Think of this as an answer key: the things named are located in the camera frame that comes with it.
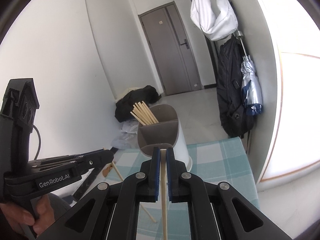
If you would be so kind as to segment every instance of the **finger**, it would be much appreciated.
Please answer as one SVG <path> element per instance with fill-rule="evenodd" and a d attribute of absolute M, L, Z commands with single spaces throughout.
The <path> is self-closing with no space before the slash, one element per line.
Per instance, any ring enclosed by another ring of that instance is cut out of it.
<path fill-rule="evenodd" d="M 39 215 L 44 214 L 50 208 L 50 199 L 47 194 L 43 195 L 37 202 L 36 210 Z"/>
<path fill-rule="evenodd" d="M 54 213 L 52 207 L 47 208 L 47 211 L 40 215 L 39 219 L 33 225 L 33 230 L 37 235 L 44 232 L 49 226 L 54 223 Z"/>
<path fill-rule="evenodd" d="M 16 205 L 15 203 L 8 202 L 6 204 L 0 204 L 1 210 L 5 217 L 12 219 L 20 224 L 26 224 L 32 226 L 35 223 L 33 216 L 24 208 Z"/>

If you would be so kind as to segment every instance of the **door handle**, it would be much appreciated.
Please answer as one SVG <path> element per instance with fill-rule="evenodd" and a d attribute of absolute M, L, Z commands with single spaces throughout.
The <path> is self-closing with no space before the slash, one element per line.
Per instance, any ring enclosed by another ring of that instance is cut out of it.
<path fill-rule="evenodd" d="M 184 41 L 184 43 L 180 44 L 180 46 L 185 44 L 187 49 L 190 49 L 188 41 L 186 39 L 184 39 L 183 41 Z"/>

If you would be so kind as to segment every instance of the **umbrella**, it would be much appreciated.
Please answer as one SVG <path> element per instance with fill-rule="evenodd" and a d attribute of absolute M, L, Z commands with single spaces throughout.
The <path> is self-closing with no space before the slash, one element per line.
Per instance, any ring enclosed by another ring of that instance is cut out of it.
<path fill-rule="evenodd" d="M 244 54 L 243 62 L 241 64 L 241 72 L 243 73 L 241 98 L 247 115 L 256 115 L 262 113 L 262 93 L 258 77 L 256 76 L 256 67 L 245 51 L 242 37 L 243 34 L 238 32 L 238 39 L 241 41 Z"/>

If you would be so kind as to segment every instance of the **cable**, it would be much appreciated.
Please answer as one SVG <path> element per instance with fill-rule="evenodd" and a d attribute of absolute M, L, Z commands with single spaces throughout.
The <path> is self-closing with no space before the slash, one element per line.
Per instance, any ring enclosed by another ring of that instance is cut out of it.
<path fill-rule="evenodd" d="M 37 150 L 37 153 L 36 153 L 36 157 L 34 158 L 35 160 L 38 158 L 38 155 L 39 155 L 39 152 L 40 152 L 40 148 L 41 148 L 41 136 L 40 136 L 40 132 L 38 130 L 38 128 L 33 125 L 33 128 L 36 130 L 37 134 L 38 134 L 38 138 L 39 138 L 39 146 L 38 146 L 38 150 Z"/>

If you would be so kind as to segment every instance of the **door frame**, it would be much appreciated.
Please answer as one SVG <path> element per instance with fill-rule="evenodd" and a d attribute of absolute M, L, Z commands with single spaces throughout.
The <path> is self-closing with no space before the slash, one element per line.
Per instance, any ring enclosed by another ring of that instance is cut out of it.
<path fill-rule="evenodd" d="M 151 12 L 157 11 L 157 10 L 159 10 L 159 9 L 161 9 L 161 8 L 165 8 L 165 7 L 169 6 L 169 5 L 174 5 L 174 7 L 175 7 L 175 9 L 176 9 L 176 11 L 177 11 L 177 13 L 178 13 L 179 19 L 180 19 L 180 21 L 181 21 L 181 23 L 182 23 L 182 27 L 183 27 L 183 30 L 184 30 L 184 32 L 185 32 L 185 34 L 186 34 L 186 38 L 187 38 L 187 41 L 188 41 L 188 44 L 189 44 L 189 47 L 190 47 L 190 50 L 191 50 L 191 55 L 192 55 L 192 58 L 193 58 L 193 62 L 194 62 L 194 64 L 195 64 L 195 66 L 196 66 L 196 73 L 197 73 L 197 76 L 198 76 L 198 79 L 199 79 L 199 83 L 200 83 L 200 90 L 202 90 L 202 89 L 204 89 L 204 87 L 203 87 L 203 85 L 202 85 L 202 83 L 201 83 L 198 66 L 197 66 L 197 63 L 196 63 L 195 56 L 194 56 L 194 54 L 193 54 L 193 49 L 192 49 L 192 46 L 191 46 L 191 43 L 190 43 L 190 39 L 189 39 L 187 30 L 186 30 L 186 28 L 185 28 L 185 26 L 184 26 L 184 22 L 182 21 L 180 12 L 179 12 L 179 10 L 178 10 L 178 8 L 177 8 L 177 5 L 176 5 L 175 1 L 172 1 L 172 2 L 169 2 L 169 3 L 166 3 L 166 4 L 160 5 L 160 6 L 158 6 L 158 7 L 155 7 L 155 8 L 153 8 L 153 9 L 147 11 L 147 12 L 144 12 L 144 13 L 138 15 L 139 20 L 140 20 L 140 24 L 141 24 L 142 29 L 143 29 L 143 32 L 144 32 L 144 35 L 145 35 L 145 37 L 146 37 L 146 39 L 147 39 L 147 42 L 148 42 L 148 46 L 149 46 L 149 49 L 150 49 L 150 52 L 151 52 L 153 61 L 154 61 L 154 63 L 155 63 L 156 69 L 157 69 L 157 73 L 158 73 L 159 79 L 160 79 L 160 81 L 161 81 L 161 85 L 162 85 L 163 90 L 164 90 L 164 95 L 167 96 L 167 93 L 166 93 L 166 90 L 165 90 L 165 86 L 164 86 L 164 83 L 163 83 L 163 80 L 162 80 L 162 77 L 161 77 L 161 74 L 160 74 L 160 71 L 159 71 L 158 64 L 157 64 L 156 59 L 155 59 L 155 55 L 154 55 L 154 53 L 153 53 L 153 50 L 152 50 L 152 47 L 151 47 L 151 44 L 150 44 L 150 41 L 149 41 L 149 38 L 148 38 L 148 35 L 147 35 L 147 32 L 146 32 L 146 29 L 145 29 L 145 27 L 144 27 L 144 25 L 143 25 L 143 22 L 142 22 L 142 19 L 141 19 L 141 18 L 142 18 L 143 16 L 151 13 Z"/>

